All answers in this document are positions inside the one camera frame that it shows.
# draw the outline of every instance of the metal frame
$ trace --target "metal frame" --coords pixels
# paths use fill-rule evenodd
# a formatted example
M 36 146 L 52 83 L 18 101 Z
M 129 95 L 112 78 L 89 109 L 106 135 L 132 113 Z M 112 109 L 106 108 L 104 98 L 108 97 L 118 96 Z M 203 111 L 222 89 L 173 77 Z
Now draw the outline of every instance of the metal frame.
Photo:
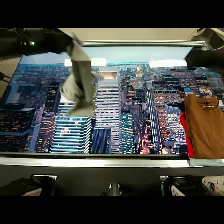
M 100 46 L 192 46 L 207 47 L 205 41 L 184 40 L 85 40 L 83 47 Z M 0 165 L 50 167 L 189 167 L 187 155 L 107 155 L 0 152 Z

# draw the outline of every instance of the beige wall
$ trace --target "beige wall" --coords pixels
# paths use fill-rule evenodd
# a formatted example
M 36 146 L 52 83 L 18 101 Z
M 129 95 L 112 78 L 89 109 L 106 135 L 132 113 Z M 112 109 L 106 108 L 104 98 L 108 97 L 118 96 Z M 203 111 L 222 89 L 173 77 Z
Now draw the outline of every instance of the beige wall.
M 196 28 L 60 28 L 81 40 L 190 40 Z

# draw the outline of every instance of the brown garment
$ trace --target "brown garment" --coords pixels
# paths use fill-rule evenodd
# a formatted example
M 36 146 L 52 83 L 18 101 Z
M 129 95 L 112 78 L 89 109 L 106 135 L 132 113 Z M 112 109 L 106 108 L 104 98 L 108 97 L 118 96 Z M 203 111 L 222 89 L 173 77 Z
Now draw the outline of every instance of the brown garment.
M 202 99 L 194 94 L 188 95 L 185 110 L 195 158 L 224 158 L 224 114 L 218 106 L 218 98 Z

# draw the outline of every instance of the red garment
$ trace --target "red garment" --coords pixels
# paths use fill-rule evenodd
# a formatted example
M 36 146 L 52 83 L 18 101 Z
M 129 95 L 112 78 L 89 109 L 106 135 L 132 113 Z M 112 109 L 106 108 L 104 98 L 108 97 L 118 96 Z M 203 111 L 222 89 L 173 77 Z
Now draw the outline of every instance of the red garment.
M 185 133 L 186 133 L 186 142 L 187 142 L 187 148 L 188 148 L 188 154 L 190 158 L 194 158 L 194 150 L 191 144 L 191 139 L 188 137 L 188 131 L 187 131 L 187 122 L 186 122 L 186 118 L 185 118 L 185 113 L 182 112 L 180 115 L 180 123 L 182 124 Z

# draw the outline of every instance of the clothing stack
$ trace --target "clothing stack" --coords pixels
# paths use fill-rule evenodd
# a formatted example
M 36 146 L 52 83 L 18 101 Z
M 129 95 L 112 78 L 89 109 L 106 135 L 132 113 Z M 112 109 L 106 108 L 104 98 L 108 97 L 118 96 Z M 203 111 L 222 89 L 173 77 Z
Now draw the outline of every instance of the clothing stack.
M 217 97 L 186 97 L 180 122 L 185 129 L 191 166 L 224 166 L 224 114 L 218 103 Z

